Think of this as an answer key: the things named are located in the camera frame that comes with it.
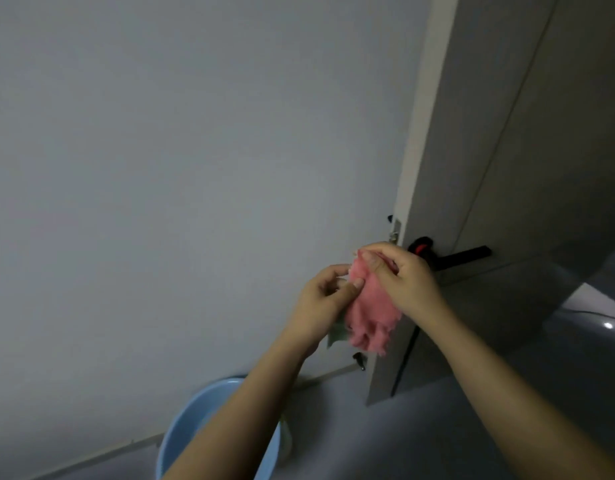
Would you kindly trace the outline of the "person's right hand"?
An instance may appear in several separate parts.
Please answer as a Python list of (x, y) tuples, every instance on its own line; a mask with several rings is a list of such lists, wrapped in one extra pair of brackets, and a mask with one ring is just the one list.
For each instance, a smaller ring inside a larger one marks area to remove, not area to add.
[(389, 242), (369, 244), (359, 251), (399, 251), (399, 292), (389, 296), (394, 306), (418, 326), (426, 329), (434, 319), (446, 314), (446, 301), (423, 259)]

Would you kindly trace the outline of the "person's left hand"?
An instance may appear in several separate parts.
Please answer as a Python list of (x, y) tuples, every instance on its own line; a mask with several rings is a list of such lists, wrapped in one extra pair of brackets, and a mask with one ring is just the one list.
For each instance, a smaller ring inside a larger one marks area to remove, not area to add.
[(333, 284), (339, 277), (347, 280), (349, 270), (348, 264), (328, 266), (309, 280), (299, 294), (282, 336), (304, 358), (316, 350), (343, 312), (332, 306)]

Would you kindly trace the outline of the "pink fluffy cleaning cloth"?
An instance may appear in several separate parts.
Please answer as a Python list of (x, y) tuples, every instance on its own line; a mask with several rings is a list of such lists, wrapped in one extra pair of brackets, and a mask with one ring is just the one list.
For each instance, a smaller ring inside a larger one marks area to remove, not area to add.
[(327, 348), (336, 342), (348, 342), (361, 351), (383, 356), (402, 313), (394, 306), (360, 251), (351, 264), (349, 278), (362, 279), (364, 286), (328, 332)]

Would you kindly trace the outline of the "person's right forearm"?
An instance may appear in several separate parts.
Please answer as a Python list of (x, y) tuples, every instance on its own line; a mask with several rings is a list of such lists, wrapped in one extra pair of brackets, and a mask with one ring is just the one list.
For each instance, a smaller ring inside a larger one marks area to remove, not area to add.
[(615, 461), (522, 379), (447, 305), (416, 318), (519, 478), (615, 480)]

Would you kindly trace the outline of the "person's left forearm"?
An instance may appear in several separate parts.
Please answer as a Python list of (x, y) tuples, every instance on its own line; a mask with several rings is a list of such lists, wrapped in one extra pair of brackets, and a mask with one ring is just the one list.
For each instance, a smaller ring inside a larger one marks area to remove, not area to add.
[(280, 334), (164, 480), (253, 480), (306, 358)]

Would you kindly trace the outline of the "grey wooden door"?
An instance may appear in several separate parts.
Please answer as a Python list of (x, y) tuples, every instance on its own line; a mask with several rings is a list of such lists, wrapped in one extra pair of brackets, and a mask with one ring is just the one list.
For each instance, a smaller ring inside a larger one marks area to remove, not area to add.
[(430, 0), (393, 215), (497, 352), (615, 253), (615, 0)]

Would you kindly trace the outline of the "light blue plastic basin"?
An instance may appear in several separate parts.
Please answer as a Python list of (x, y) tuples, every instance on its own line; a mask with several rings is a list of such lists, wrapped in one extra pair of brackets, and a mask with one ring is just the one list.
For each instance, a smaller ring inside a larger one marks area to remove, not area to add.
[(155, 480), (272, 480), (293, 439), (276, 399), (247, 391), (245, 376), (214, 381), (192, 396), (162, 440)]

